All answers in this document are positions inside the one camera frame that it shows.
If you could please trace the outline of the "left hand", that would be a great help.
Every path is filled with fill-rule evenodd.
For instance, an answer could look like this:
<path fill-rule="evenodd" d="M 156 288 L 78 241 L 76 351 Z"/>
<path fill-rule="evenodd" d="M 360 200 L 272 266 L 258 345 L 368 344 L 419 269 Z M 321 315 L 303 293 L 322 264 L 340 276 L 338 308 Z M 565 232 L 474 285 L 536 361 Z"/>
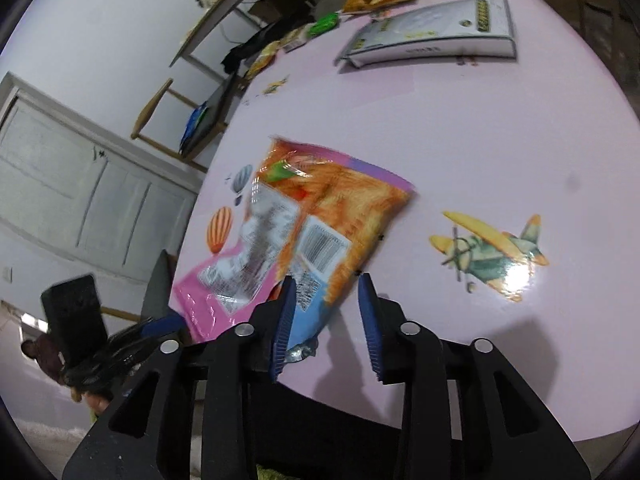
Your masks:
<path fill-rule="evenodd" d="M 80 391 L 77 388 L 71 388 L 70 394 L 72 399 L 79 403 L 85 401 L 90 410 L 96 417 L 101 416 L 114 399 L 114 390 L 112 388 L 103 388 L 99 391 Z"/>

